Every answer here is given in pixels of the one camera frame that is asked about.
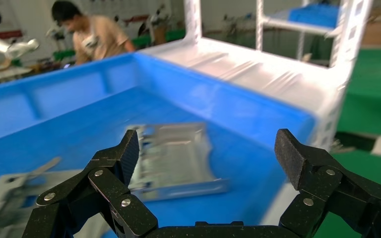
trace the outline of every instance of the green floor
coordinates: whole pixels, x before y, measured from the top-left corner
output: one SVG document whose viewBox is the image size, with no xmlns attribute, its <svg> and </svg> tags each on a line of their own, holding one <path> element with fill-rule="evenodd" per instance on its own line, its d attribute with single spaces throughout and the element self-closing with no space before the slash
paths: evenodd
<svg viewBox="0 0 381 238">
<path fill-rule="evenodd" d="M 207 35 L 217 40 L 254 48 L 254 34 L 237 37 L 224 34 Z M 295 32 L 266 32 L 263 50 L 295 58 L 298 34 Z M 332 41 L 308 35 L 305 53 L 311 52 L 315 59 L 329 59 Z M 381 49 L 361 50 L 341 114 L 338 131 L 362 132 L 381 135 Z M 381 157 L 366 151 L 334 155 L 347 169 L 381 184 Z M 316 238 L 360 238 L 339 217 L 329 214 L 315 235 Z"/>
</svg>

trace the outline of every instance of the white shelf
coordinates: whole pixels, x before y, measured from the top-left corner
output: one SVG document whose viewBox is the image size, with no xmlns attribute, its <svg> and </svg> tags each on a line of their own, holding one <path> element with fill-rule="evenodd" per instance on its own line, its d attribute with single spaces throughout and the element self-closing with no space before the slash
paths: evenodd
<svg viewBox="0 0 381 238">
<path fill-rule="evenodd" d="M 311 112 L 317 118 L 311 145 L 330 149 L 373 0 L 341 0 L 335 29 L 264 16 L 264 0 L 256 0 L 257 50 L 203 38 L 200 0 L 184 1 L 186 37 L 142 52 Z M 331 68 L 262 52 L 264 26 L 300 31 L 299 60 L 305 33 L 333 37 Z"/>
<path fill-rule="evenodd" d="M 319 27 L 314 25 L 308 25 L 303 23 L 296 23 L 291 21 L 286 21 L 282 19 L 272 18 L 264 16 L 262 21 L 265 26 L 272 26 L 277 28 L 283 28 L 287 30 L 300 31 L 305 33 L 312 33 L 318 35 L 325 35 L 326 37 L 335 37 L 339 33 L 339 28 L 327 28 L 327 27 Z"/>
</svg>

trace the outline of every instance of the table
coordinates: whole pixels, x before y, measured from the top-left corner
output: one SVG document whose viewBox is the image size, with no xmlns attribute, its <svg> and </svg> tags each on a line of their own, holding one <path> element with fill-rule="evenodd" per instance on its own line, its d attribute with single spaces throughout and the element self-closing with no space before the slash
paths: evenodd
<svg viewBox="0 0 381 238">
<path fill-rule="evenodd" d="M 0 83 L 19 79 L 22 75 L 30 73 L 32 69 L 24 67 L 12 67 L 0 71 Z"/>
</svg>

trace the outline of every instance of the beige t-shirt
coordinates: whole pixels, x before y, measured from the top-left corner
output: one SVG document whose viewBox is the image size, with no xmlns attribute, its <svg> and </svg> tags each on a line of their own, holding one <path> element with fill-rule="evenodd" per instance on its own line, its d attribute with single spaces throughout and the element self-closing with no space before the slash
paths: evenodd
<svg viewBox="0 0 381 238">
<path fill-rule="evenodd" d="M 98 43 L 93 50 L 87 49 L 82 42 L 91 33 L 87 35 L 75 32 L 73 34 L 73 44 L 77 61 L 101 60 L 127 52 L 125 42 L 128 40 L 128 36 L 115 21 L 105 16 L 91 16 L 90 20 L 93 33 L 98 38 Z"/>
</svg>

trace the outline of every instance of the blue crate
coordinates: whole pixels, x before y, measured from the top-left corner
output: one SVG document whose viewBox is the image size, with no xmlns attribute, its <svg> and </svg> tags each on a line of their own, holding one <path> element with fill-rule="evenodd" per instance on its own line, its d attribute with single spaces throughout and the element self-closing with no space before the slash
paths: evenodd
<svg viewBox="0 0 381 238">
<path fill-rule="evenodd" d="M 307 142 L 314 117 L 140 53 L 0 85 L 0 175 L 55 156 L 62 161 L 53 171 L 82 169 L 130 124 L 201 121 L 213 145 L 211 169 L 230 180 L 230 192 L 146 205 L 161 226 L 258 224 L 285 180 L 273 152 L 277 130 Z"/>
<path fill-rule="evenodd" d="M 290 11 L 289 21 L 309 25 L 335 28 L 338 22 L 339 7 L 325 4 L 311 4 Z"/>
</svg>

